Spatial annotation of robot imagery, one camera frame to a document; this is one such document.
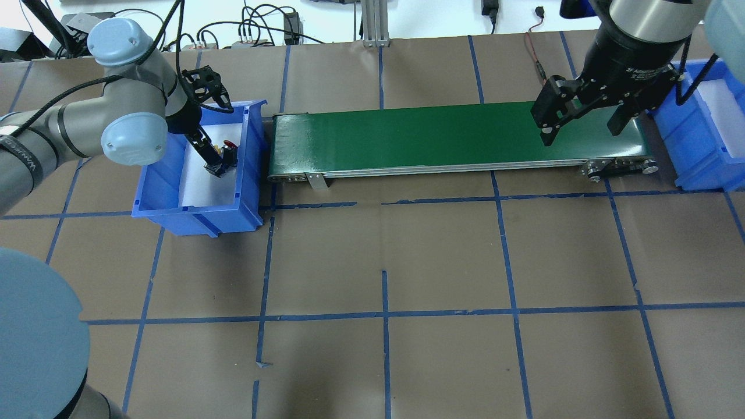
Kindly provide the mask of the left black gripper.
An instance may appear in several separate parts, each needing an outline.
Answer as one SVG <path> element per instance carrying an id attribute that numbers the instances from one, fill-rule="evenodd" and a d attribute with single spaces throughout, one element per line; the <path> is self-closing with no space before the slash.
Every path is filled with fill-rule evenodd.
<path id="1" fill-rule="evenodd" d="M 182 70 L 176 77 L 176 93 L 184 93 L 184 104 L 176 106 L 176 112 L 166 116 L 168 133 L 186 135 L 190 146 L 204 162 L 205 169 L 216 169 L 217 177 L 237 167 L 237 153 L 223 153 L 213 146 L 210 136 L 200 126 L 202 104 L 208 99 L 215 101 L 217 112 L 227 112 L 227 89 L 221 75 L 210 67 Z"/>

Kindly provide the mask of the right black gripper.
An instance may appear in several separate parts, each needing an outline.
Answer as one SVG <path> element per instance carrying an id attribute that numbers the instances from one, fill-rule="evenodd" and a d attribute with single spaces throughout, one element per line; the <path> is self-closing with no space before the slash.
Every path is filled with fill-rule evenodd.
<path id="1" fill-rule="evenodd" d="M 689 39 L 687 35 L 673 42 L 639 40 L 609 17 L 602 18 L 579 79 L 552 75 L 530 109 L 543 145 L 551 146 L 559 130 L 583 116 L 587 106 L 618 104 L 606 126 L 611 135 L 619 136 L 642 108 L 658 107 L 667 98 L 679 76 L 670 62 Z"/>

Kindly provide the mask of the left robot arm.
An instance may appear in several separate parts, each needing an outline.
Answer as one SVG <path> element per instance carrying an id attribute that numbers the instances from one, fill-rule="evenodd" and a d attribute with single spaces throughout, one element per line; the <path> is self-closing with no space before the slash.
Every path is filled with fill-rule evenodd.
<path id="1" fill-rule="evenodd" d="M 151 165 L 170 134 L 186 136 L 217 174 L 229 161 L 201 127 L 205 101 L 233 112 L 208 67 L 173 68 L 157 41 L 125 17 L 98 22 L 86 45 L 101 79 L 69 88 L 37 111 L 2 117 L 2 215 L 61 165 L 104 155 L 119 165 Z M 44 262 L 2 249 L 2 417 L 122 417 L 87 383 L 90 331 L 66 281 Z"/>

